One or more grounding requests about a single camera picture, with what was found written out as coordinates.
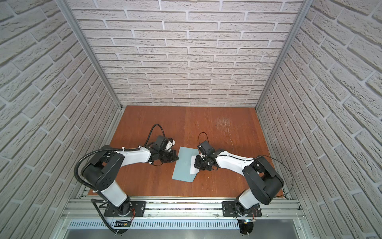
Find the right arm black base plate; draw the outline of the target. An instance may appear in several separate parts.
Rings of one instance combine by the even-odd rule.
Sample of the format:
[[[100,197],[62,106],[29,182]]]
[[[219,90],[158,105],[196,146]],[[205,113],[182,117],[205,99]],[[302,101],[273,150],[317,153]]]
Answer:
[[[222,211],[224,217],[262,217],[260,204],[255,204],[246,209],[238,201],[223,201]]]

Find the aluminium corner post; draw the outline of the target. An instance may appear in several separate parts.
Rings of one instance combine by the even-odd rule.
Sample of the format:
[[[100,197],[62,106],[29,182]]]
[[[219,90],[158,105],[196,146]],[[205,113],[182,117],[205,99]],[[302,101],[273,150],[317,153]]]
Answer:
[[[291,29],[286,37],[286,40],[281,48],[281,51],[277,57],[277,60],[276,62],[274,63],[274,66],[271,70],[271,73],[265,83],[265,86],[261,92],[261,95],[256,103],[256,106],[254,107],[256,110],[260,107],[261,103],[263,102],[266,94],[267,94],[267,91],[269,90],[272,82],[274,81],[274,78],[275,78],[275,75],[278,71],[278,69],[280,68],[281,64],[284,62],[284,59],[286,58],[287,56],[287,53],[290,49],[290,47],[292,46],[293,44],[293,41],[311,7],[313,3],[313,0],[305,0],[302,2],[302,5],[296,15],[296,18],[291,26]]]
[[[114,104],[117,106],[117,108],[121,111],[123,109],[123,106],[118,99],[105,71],[103,70],[90,42],[88,41],[84,31],[82,30],[78,20],[76,19],[73,11],[71,10],[69,3],[65,0],[57,0],[56,1],[59,9],[61,10],[62,14],[64,15],[65,19],[67,20],[68,24],[70,25],[73,33],[75,34],[76,38],[78,39],[78,42],[83,48],[83,51],[85,52],[86,56],[90,60],[91,64],[93,65],[95,71],[97,72],[98,76],[100,77],[101,82],[104,84],[107,92],[109,93],[111,99],[113,100]]]

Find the left aluminium corner post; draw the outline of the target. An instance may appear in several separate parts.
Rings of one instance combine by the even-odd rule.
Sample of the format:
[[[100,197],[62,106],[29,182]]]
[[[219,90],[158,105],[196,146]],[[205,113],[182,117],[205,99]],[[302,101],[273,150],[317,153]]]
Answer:
[[[76,19],[73,11],[71,10],[69,3],[65,0],[57,0],[56,1],[59,9],[61,10],[62,14],[64,15],[65,19],[67,20],[68,24],[70,25],[73,33],[75,34],[76,38],[78,39],[78,42],[83,48],[83,51],[85,52],[86,56],[90,60],[91,64],[93,65],[95,71],[97,72],[98,76],[100,77],[101,82],[104,84],[107,92],[109,93],[111,99],[113,100],[114,104],[117,106],[117,108],[121,111],[123,109],[123,106],[118,99],[105,71],[103,70],[90,42],[88,41],[84,31],[82,30],[78,20]]]

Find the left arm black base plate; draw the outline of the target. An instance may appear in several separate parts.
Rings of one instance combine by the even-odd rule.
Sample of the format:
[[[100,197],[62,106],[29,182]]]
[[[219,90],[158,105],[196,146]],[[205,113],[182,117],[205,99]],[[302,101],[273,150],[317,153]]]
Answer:
[[[145,206],[145,201],[125,202],[119,207],[108,202],[103,215],[106,217],[132,217],[134,212],[135,217],[143,217]]]

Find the pink white letter card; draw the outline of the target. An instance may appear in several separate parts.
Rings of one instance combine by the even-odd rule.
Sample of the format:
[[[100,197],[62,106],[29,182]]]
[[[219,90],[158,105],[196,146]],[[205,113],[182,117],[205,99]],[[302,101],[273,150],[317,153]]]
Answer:
[[[191,156],[190,175],[196,175],[200,171],[198,168],[195,167],[196,157],[197,155]]]

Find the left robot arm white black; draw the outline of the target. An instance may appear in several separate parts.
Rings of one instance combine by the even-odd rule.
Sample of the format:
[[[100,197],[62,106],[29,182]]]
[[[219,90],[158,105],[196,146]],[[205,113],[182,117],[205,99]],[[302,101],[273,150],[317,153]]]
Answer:
[[[76,164],[76,170],[88,157],[92,157],[81,169],[81,175],[76,178],[91,188],[120,216],[126,216],[132,211],[130,198],[119,187],[116,177],[122,167],[137,164],[155,164],[177,161],[179,158],[173,149],[175,141],[172,138],[158,136],[155,142],[137,148],[112,148],[109,145],[88,153]]]

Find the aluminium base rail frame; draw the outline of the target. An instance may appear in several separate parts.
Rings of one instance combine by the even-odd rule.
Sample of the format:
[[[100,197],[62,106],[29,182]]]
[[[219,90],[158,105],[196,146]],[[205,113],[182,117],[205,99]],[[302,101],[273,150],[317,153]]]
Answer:
[[[224,217],[223,197],[145,197],[134,196],[132,201],[145,201],[143,217],[106,217],[105,207],[97,212],[91,203],[93,196],[71,199],[57,223],[52,238],[156,238],[164,231],[234,231],[244,236],[266,238],[311,239],[305,213],[299,201],[275,199],[269,205],[260,204],[262,217]],[[254,223],[252,233],[239,232],[239,220]]]

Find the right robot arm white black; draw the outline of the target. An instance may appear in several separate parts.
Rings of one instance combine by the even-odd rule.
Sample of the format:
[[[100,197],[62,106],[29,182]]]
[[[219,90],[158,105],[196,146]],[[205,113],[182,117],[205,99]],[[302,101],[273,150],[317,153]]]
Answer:
[[[269,205],[284,186],[284,180],[264,156],[242,157],[223,149],[214,149],[208,141],[198,145],[194,168],[212,171],[213,168],[228,169],[245,177],[249,189],[240,194],[233,204],[233,216],[245,217],[258,213],[259,204]]]

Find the right aluminium corner post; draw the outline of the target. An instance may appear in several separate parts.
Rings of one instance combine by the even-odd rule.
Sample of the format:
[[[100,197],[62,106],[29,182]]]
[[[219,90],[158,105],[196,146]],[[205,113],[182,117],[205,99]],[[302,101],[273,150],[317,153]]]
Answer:
[[[302,2],[302,5],[296,15],[296,18],[291,26],[291,29],[286,37],[286,40],[281,48],[281,51],[277,57],[277,60],[276,62],[274,63],[274,66],[271,70],[271,73],[265,83],[265,86],[261,92],[261,95],[256,103],[256,106],[254,107],[256,110],[260,107],[261,103],[263,102],[266,94],[267,94],[267,91],[269,90],[272,82],[274,81],[274,78],[275,78],[275,75],[278,71],[278,69],[280,68],[281,64],[284,62],[284,59],[286,58],[287,56],[287,53],[290,49],[290,47],[292,46],[293,44],[293,41],[311,7],[313,3],[313,0],[305,0]]]

